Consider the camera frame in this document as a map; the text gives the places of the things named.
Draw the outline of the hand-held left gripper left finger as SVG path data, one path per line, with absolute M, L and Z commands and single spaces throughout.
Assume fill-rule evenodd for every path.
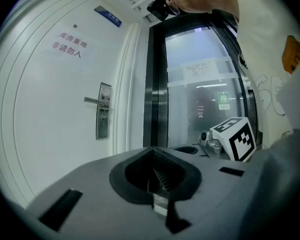
M 171 235 L 153 196 L 131 184 L 126 166 L 148 152 L 123 152 L 85 163 L 41 191 L 27 212 L 41 219 L 68 190 L 81 193 L 56 234 L 64 240 L 161 240 Z

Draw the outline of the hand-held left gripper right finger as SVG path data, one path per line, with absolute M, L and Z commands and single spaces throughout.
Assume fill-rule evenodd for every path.
M 163 198 L 165 233 L 153 229 L 157 239 L 181 234 L 202 223 L 205 216 L 234 189 L 248 164 L 152 148 L 152 193 Z

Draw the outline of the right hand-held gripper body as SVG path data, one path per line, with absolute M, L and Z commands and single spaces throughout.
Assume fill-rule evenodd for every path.
M 249 119 L 230 117 L 202 131 L 197 143 L 178 145 L 173 149 L 201 157 L 246 162 L 257 145 Z

